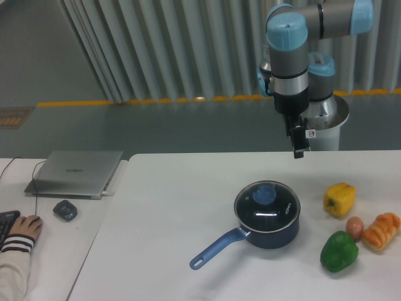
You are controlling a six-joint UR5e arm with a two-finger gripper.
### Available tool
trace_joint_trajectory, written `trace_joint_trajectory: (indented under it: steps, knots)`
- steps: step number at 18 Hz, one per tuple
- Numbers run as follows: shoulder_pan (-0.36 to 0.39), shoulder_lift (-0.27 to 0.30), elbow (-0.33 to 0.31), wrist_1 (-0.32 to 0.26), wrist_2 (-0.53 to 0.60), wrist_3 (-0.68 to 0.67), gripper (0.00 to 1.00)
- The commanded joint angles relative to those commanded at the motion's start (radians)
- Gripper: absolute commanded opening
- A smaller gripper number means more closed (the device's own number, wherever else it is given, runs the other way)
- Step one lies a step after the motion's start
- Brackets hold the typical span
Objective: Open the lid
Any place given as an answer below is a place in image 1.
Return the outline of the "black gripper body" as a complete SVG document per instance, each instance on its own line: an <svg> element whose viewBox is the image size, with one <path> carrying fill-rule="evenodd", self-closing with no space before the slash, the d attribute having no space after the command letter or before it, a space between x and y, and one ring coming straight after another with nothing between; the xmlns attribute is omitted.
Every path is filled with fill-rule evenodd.
<svg viewBox="0 0 401 301"><path fill-rule="evenodd" d="M274 107L284 116L288 127L303 126L301 114L309 107L308 89L294 95L274 93Z"/></svg>

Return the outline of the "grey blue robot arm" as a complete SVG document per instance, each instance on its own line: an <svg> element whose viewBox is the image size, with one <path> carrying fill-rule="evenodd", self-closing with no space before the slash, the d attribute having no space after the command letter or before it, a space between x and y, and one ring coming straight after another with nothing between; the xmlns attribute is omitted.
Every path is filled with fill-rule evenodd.
<svg viewBox="0 0 401 301"><path fill-rule="evenodd" d="M340 130L350 114L333 92L333 58L309 51L308 42L353 36L371 30L371 1L323 1L303 8L273 7L266 20L268 57L257 70L262 95L272 96L286 126L294 157L306 151L337 151Z"/></svg>

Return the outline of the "white sleeved forearm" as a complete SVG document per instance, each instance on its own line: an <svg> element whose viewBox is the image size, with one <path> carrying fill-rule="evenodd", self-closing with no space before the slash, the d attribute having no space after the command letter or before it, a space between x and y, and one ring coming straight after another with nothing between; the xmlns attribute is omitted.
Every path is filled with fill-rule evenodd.
<svg viewBox="0 0 401 301"><path fill-rule="evenodd" d="M35 239L10 235L1 248L1 300L23 300L28 289Z"/></svg>

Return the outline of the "person's hand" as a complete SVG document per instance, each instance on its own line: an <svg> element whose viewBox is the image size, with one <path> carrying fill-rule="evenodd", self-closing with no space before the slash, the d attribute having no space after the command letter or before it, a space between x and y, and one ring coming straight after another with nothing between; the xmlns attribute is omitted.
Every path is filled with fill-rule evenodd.
<svg viewBox="0 0 401 301"><path fill-rule="evenodd" d="M41 233L42 227L43 221L39 216L20 216L14 222L13 227L9 232L9 236L28 236L36 241Z"/></svg>

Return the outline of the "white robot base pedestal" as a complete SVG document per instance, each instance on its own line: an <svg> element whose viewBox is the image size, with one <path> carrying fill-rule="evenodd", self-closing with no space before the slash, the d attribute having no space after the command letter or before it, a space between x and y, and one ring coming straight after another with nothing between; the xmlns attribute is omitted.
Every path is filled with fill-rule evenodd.
<svg viewBox="0 0 401 301"><path fill-rule="evenodd" d="M306 119L306 137L312 151L338 151L340 130L350 114L347 102L331 95L320 102L310 102L302 117Z"/></svg>

